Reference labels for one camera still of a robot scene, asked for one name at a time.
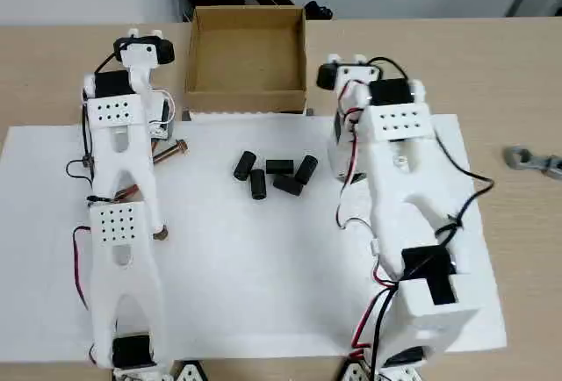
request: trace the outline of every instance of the cardboard box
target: cardboard box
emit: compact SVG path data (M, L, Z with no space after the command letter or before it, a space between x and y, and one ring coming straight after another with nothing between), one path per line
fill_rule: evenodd
M303 111L305 15L296 6L198 7L186 80L190 111Z

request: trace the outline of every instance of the wrench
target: wrench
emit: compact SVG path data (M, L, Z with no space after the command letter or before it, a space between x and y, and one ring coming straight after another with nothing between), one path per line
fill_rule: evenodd
M503 160L515 170L536 169L552 179L562 179L562 157L557 155L533 155L525 147L506 147Z

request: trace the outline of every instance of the small black cylinder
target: small black cylinder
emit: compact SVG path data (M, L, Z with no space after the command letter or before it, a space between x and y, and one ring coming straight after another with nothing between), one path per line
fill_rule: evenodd
M265 191L265 173L261 169L254 169L249 172L249 182L252 187L253 199L264 199L267 197Z
M295 181L306 185L310 180L310 177L313 175L317 165L318 160L316 160L316 158L312 157L311 155L307 155L300 164L299 170L297 170Z
M249 151L245 151L238 165L236 165L236 169L234 170L234 177L239 181L245 181L248 179L248 175L250 170L252 170L252 166L256 162L256 155Z
M266 160L265 172L268 175L292 175L295 166L292 160Z
M295 181L294 178L285 175L275 176L273 186L281 191L296 195L297 197L300 195L300 192L302 192L302 185Z

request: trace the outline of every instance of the beige tabletop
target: beige tabletop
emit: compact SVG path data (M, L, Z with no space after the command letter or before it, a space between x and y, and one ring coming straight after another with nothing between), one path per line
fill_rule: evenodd
M181 98L190 26L160 28L177 61L156 84ZM8 126L77 123L83 74L109 53L127 26L0 28L0 142ZM508 330L503 350L447 355L421 370L431 381L551 380L562 351L562 182L508 169L501 148L523 144L560 154L562 20L353 20L309 22L308 105L332 113L333 93L314 87L328 53L384 55L423 80L435 113L458 115L472 168L497 188L479 201ZM205 361L215 380L334 378L340 359ZM2 364L0 380L107 379L81 364Z

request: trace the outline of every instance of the bolt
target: bolt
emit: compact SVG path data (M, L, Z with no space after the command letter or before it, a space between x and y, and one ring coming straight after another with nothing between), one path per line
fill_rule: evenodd
M154 164L158 164L159 162L163 162L164 160L168 159L172 155L176 155L177 153L185 153L187 151L187 143L184 140L176 140L176 145L172 146L160 154L155 155L154 157Z

